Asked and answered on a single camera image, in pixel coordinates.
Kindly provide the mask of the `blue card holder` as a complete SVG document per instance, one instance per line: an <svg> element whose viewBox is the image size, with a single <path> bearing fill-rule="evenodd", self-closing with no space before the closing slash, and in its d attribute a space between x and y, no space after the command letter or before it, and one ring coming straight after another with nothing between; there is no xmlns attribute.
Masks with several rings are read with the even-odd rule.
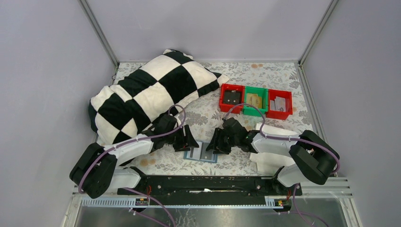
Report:
<svg viewBox="0 0 401 227"><path fill-rule="evenodd" d="M217 163L218 156L213 154L213 151L207 151L208 142L198 141L198 148L191 148L189 151L184 152L184 159L192 161L200 161L206 163Z"/></svg>

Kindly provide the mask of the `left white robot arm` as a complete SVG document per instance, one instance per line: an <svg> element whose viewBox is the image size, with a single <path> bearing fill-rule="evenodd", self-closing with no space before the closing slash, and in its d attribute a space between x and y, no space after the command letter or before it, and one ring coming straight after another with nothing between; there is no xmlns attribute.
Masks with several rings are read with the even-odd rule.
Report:
<svg viewBox="0 0 401 227"><path fill-rule="evenodd" d="M164 115L133 139L108 146L90 144L71 170L69 178L80 192L92 199L120 188L129 188L135 194L142 194L147 187L143 175L132 167L121 166L164 145L172 145L175 151L199 148L188 125L171 115Z"/></svg>

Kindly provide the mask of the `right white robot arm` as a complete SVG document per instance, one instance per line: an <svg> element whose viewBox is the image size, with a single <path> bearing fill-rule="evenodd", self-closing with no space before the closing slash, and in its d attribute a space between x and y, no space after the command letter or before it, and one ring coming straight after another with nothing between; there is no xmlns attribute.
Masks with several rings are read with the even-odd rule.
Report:
<svg viewBox="0 0 401 227"><path fill-rule="evenodd" d="M238 120L229 118L223 121L222 128L215 129L206 150L214 154L229 154L232 147L244 152L272 153L293 159L294 164L279 169L271 182L273 192L278 195L301 182L324 185L340 167L338 153L310 130L296 135L269 134L262 128L248 131Z"/></svg>

